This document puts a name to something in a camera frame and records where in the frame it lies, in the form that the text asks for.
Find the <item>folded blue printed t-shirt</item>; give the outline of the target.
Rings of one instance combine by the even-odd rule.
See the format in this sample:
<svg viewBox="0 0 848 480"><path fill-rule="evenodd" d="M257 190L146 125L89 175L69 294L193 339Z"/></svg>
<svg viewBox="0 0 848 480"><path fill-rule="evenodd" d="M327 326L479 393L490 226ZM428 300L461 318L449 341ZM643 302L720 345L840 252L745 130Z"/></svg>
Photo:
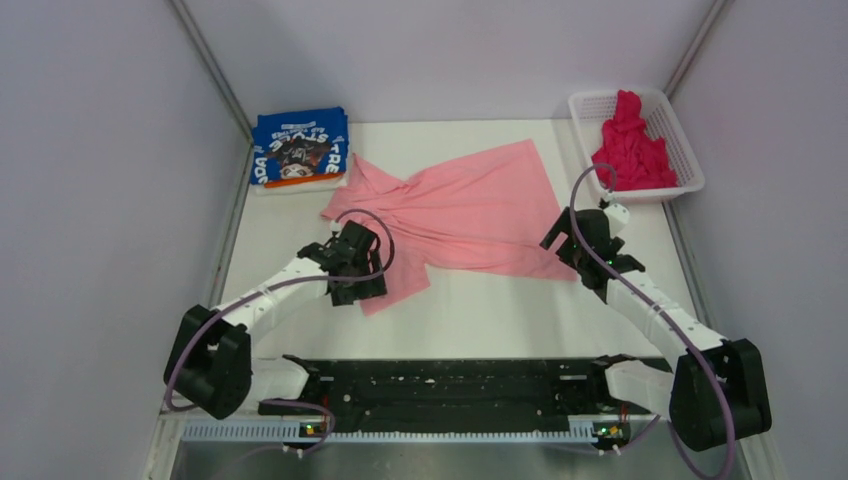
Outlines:
<svg viewBox="0 0 848 480"><path fill-rule="evenodd" d="M330 180L347 172L349 120L341 107L259 115L252 140L253 186Z"/></svg>

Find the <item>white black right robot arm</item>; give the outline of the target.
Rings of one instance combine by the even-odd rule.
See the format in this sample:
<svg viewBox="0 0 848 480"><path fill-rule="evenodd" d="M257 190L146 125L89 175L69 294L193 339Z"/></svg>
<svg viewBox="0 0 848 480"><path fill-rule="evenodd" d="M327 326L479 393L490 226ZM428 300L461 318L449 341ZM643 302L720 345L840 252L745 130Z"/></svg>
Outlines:
<svg viewBox="0 0 848 480"><path fill-rule="evenodd" d="M600 412L635 404L668 420L697 452L769 431L773 417L759 349L702 324L658 288L642 263L622 253L617 234L628 219L620 204L565 208L540 243L549 250L563 236L558 259L668 365L662 370L627 354L598 357L587 375L589 404Z"/></svg>

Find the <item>folded white orange t-shirt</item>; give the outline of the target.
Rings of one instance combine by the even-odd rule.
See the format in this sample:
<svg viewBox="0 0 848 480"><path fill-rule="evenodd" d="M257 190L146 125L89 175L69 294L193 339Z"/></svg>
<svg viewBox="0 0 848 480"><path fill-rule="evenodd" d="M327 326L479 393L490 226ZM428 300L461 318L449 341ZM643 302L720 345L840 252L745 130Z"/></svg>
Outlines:
<svg viewBox="0 0 848 480"><path fill-rule="evenodd" d="M270 196L332 191L346 186L347 179L346 174L291 178L263 185L254 185L251 187L251 192L257 196Z"/></svg>

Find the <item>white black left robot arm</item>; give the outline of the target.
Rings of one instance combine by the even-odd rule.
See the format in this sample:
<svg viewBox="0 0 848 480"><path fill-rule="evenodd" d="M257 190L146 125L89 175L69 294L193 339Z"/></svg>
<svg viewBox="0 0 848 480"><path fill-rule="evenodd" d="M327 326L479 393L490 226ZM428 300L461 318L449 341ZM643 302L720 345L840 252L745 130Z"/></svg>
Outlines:
<svg viewBox="0 0 848 480"><path fill-rule="evenodd" d="M297 413L319 404L316 372L284 355L255 368L253 350L288 316L313 301L347 306L387 292L378 234L348 221L324 243L311 243L274 276L236 299L195 305L180 321L163 381L171 410L175 394L215 419L243 405L283 400Z"/></svg>

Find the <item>magenta t-shirt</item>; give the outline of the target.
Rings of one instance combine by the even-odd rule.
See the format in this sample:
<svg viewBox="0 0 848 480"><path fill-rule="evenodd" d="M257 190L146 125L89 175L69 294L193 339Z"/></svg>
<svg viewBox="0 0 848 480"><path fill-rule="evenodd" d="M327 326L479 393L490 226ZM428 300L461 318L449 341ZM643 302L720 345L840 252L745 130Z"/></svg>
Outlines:
<svg viewBox="0 0 848 480"><path fill-rule="evenodd" d="M611 169L596 170L604 187L615 191L672 188L678 177L670 165L666 141L651 139L641 117L641 98L632 91L619 90L613 116L601 127L602 144L592 155L594 164Z"/></svg>

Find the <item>light pink t-shirt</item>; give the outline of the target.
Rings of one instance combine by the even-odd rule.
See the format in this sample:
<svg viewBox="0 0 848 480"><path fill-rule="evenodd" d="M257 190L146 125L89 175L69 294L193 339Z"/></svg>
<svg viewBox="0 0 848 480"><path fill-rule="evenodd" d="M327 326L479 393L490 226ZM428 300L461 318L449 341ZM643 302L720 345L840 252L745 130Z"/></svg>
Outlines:
<svg viewBox="0 0 848 480"><path fill-rule="evenodd" d="M561 208L535 144L524 140L426 168L406 180L360 156L322 211L394 241L387 292L361 301L375 315L427 289L427 267L544 280L576 273L540 245Z"/></svg>

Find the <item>aluminium rail frame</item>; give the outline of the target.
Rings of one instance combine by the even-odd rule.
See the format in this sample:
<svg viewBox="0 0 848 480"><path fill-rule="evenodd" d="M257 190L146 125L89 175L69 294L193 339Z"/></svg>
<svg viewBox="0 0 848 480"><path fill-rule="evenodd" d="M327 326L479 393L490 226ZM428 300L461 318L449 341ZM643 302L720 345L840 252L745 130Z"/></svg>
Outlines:
<svg viewBox="0 0 848 480"><path fill-rule="evenodd" d="M668 430L637 417L622 447L599 449L609 416L579 416L542 432L343 432L310 435L308 421L165 417L145 479L498 478L691 479Z"/></svg>

